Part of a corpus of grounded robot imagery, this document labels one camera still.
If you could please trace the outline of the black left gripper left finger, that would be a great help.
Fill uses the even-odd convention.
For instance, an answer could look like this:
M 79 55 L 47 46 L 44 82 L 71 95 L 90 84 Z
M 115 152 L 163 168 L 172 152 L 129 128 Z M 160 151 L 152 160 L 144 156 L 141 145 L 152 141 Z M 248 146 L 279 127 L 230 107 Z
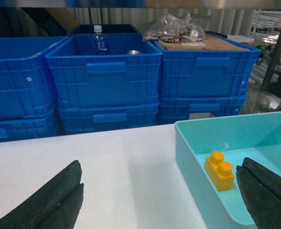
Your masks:
M 71 162 L 0 219 L 0 229 L 72 229 L 84 200 L 82 168 Z

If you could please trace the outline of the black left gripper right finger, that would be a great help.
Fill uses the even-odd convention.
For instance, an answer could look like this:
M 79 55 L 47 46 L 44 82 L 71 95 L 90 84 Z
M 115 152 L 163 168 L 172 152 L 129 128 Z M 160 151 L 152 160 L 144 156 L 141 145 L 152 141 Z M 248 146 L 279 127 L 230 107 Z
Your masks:
M 281 176 L 253 159 L 236 167 L 238 187 L 259 229 L 281 229 Z

